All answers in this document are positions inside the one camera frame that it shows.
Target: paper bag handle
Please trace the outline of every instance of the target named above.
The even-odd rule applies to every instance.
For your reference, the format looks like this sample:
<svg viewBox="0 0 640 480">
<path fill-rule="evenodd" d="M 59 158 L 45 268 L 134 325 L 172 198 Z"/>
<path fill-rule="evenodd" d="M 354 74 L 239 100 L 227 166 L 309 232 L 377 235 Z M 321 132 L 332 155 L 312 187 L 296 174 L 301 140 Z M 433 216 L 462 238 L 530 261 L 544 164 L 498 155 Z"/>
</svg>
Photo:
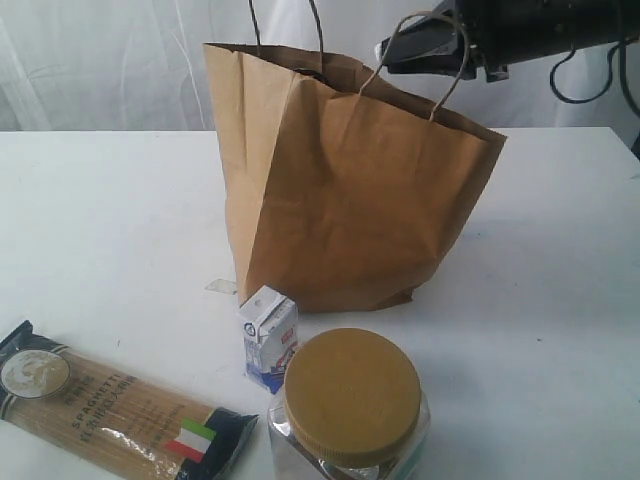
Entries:
<svg viewBox="0 0 640 480">
<path fill-rule="evenodd" d="M 320 74 L 324 74 L 324 35 L 322 34 L 322 25 L 320 23 L 320 15 L 318 14 L 318 8 L 314 0 L 309 0 L 309 6 L 313 13 L 313 19 L 316 21 L 316 30 L 318 31 L 318 39 L 320 40 Z M 258 19 L 256 18 L 256 10 L 253 6 L 253 0 L 249 0 L 249 9 L 251 10 L 251 21 L 253 21 L 253 30 L 256 34 L 256 49 L 258 51 L 258 57 L 260 57 L 260 51 L 262 49 L 262 43 L 260 42 L 260 28 L 258 27 Z"/>
<path fill-rule="evenodd" d="M 393 35 L 391 35 L 391 37 L 389 38 L 389 42 L 387 42 L 387 48 L 385 49 L 384 54 L 382 55 L 382 58 L 380 59 L 380 63 L 378 64 L 378 68 L 376 68 L 376 71 L 373 72 L 371 74 L 371 76 L 369 77 L 369 79 L 366 82 L 364 82 L 362 87 L 360 87 L 360 91 L 358 92 L 358 95 L 362 95 L 362 92 L 364 92 L 365 88 L 367 88 L 369 86 L 369 84 L 373 81 L 373 79 L 375 77 L 377 77 L 378 74 L 380 73 L 380 71 L 382 70 L 382 66 L 384 64 L 384 61 L 387 58 L 387 54 L 389 53 L 391 44 L 393 43 L 393 41 L 398 36 L 398 33 L 402 29 L 403 25 L 405 23 L 407 23 L 409 20 L 411 20 L 413 18 L 416 18 L 416 17 L 436 18 L 438 20 L 442 20 L 443 22 L 449 23 L 449 24 L 451 24 L 453 26 L 453 28 L 458 30 L 462 34 L 462 36 L 464 38 L 464 57 L 462 59 L 462 65 L 460 66 L 460 71 L 458 72 L 458 75 L 456 76 L 455 80 L 453 81 L 453 84 L 451 85 L 451 88 L 447 91 L 445 96 L 442 97 L 442 99 L 438 103 L 436 103 L 436 105 L 433 107 L 433 110 L 431 110 L 431 115 L 429 116 L 429 121 L 432 122 L 434 120 L 435 115 L 438 112 L 438 110 L 440 110 L 440 108 L 442 108 L 444 103 L 449 99 L 451 94 L 454 92 L 454 90 L 458 86 L 458 83 L 460 82 L 460 79 L 462 78 L 462 74 L 464 73 L 465 69 L 467 68 L 467 64 L 469 63 L 469 57 L 471 56 L 471 43 L 469 41 L 469 34 L 467 33 L 467 30 L 460 24 L 460 22 L 458 22 L 457 20 L 455 20 L 455 19 L 453 19 L 451 17 L 447 17 L 445 15 L 440 15 L 439 13 L 434 13 L 434 12 L 431 12 L 431 11 L 428 11 L 428 10 L 422 10 L 422 11 L 419 11 L 419 12 L 416 12 L 416 13 L 412 13 L 411 15 L 407 15 L 402 20 L 400 20 L 400 23 L 398 23 L 398 25 L 396 26 L 396 29 L 394 30 Z"/>
</svg>

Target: milk carton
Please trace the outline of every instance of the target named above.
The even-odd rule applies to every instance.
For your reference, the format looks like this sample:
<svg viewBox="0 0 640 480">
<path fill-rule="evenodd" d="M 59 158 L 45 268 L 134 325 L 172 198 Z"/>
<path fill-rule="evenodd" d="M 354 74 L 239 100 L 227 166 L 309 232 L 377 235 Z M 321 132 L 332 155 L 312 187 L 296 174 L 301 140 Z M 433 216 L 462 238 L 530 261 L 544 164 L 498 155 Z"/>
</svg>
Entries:
<svg viewBox="0 0 640 480">
<path fill-rule="evenodd" d="M 264 286 L 238 312 L 244 332 L 247 375 L 276 393 L 298 346 L 298 309 L 293 300 Z"/>
</svg>

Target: robotic arm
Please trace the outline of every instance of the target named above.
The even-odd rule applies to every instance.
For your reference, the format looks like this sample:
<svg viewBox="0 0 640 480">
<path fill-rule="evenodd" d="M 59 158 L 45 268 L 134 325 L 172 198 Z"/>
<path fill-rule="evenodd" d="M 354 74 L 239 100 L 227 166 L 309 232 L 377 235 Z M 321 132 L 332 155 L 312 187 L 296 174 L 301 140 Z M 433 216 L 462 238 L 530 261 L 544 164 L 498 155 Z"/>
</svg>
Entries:
<svg viewBox="0 0 640 480">
<path fill-rule="evenodd" d="M 488 82 L 509 78 L 509 65 L 616 42 L 609 52 L 610 81 L 616 52 L 620 60 L 623 93 L 638 117 L 640 109 L 627 84 L 626 47 L 640 36 L 640 0 L 444 0 L 434 10 L 455 18 L 467 30 L 471 41 L 471 59 L 463 79 L 475 79 L 484 68 Z M 451 25 L 437 19 L 418 21 L 402 30 L 386 52 L 389 39 L 378 45 L 385 52 L 384 66 L 389 73 L 429 73 L 455 76 L 462 65 L 464 40 Z M 568 103 L 586 103 L 563 97 Z"/>
</svg>

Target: white backdrop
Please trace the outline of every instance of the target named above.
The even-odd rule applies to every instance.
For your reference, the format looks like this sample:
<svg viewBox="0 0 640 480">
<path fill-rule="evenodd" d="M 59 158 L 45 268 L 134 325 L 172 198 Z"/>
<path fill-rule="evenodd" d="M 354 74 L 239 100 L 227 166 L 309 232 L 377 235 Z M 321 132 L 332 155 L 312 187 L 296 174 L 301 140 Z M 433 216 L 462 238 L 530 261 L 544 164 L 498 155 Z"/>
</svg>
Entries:
<svg viewBox="0 0 640 480">
<path fill-rule="evenodd" d="M 373 47 L 399 18 L 435 0 L 316 0 L 327 50 L 373 65 Z M 307 0 L 255 0 L 264 43 L 316 48 Z M 214 128 L 201 44 L 254 43 L 246 0 L 0 0 L 0 130 L 202 130 Z M 606 48 L 563 68 L 568 96 L 603 84 Z M 629 51 L 640 84 L 640 46 Z M 463 83 L 449 107 L 491 127 L 610 125 L 632 144 L 640 121 L 619 85 L 600 101 L 564 105 L 548 86 L 558 58 L 511 68 L 511 79 Z M 391 78 L 436 98 L 451 81 Z M 640 89 L 634 89 L 640 98 Z"/>
</svg>

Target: white tabletop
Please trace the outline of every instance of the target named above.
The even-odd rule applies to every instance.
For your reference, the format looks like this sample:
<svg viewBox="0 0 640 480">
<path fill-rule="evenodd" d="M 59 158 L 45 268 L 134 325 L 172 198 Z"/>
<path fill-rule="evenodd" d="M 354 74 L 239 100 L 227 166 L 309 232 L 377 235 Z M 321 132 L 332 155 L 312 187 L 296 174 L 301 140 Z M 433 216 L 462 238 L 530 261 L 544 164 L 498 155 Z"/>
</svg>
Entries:
<svg viewBox="0 0 640 480">
<path fill-rule="evenodd" d="M 307 317 L 390 338 L 433 413 L 418 479 L 640 472 L 640 162 L 608 129 L 510 138 L 411 304 Z M 97 359 L 242 412 L 214 133 L 0 134 L 0 335 L 23 319 Z M 2 478 L 114 478 L 0 424 Z M 234 479 L 274 478 L 264 421 Z"/>
</svg>

